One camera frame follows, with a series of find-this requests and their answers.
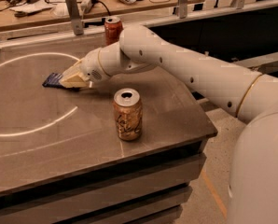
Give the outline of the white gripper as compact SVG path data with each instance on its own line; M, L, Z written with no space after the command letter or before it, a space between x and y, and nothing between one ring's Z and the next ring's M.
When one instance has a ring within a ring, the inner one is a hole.
M90 51L82 61L66 69L60 79L60 84L65 88L83 88L87 87L90 82L108 80L110 76L104 71L99 60L100 51L101 49Z

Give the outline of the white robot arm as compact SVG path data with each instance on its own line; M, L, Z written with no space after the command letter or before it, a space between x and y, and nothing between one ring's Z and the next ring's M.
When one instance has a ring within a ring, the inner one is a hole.
M159 66L245 122L233 154L227 224L278 224L278 78L173 45L145 26L63 72L66 88Z

